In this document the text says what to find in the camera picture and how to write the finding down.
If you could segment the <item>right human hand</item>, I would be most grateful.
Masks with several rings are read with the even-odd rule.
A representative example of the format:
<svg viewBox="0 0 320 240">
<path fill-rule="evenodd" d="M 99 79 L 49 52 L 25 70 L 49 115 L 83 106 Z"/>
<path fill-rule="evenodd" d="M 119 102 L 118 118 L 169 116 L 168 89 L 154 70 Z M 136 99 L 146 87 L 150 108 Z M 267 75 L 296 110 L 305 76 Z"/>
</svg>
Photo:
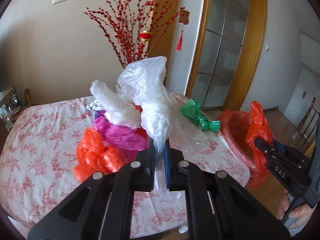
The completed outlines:
<svg viewBox="0 0 320 240">
<path fill-rule="evenodd" d="M 276 214 L 276 218 L 278 220 L 281 220 L 284 217 L 285 212 L 289 208 L 289 205 L 290 205 L 289 193 L 287 190 L 284 190 L 282 198 L 280 200 L 280 205 L 278 206 L 278 211 Z M 308 204 L 304 203 L 299 207 L 295 208 L 293 211 L 291 211 L 289 213 L 289 218 L 294 218 L 295 221 L 290 225 L 289 229 L 295 229 L 305 225 L 310 220 L 316 207 L 317 206 L 315 206 L 312 209 L 310 206 L 308 206 Z"/>
</svg>

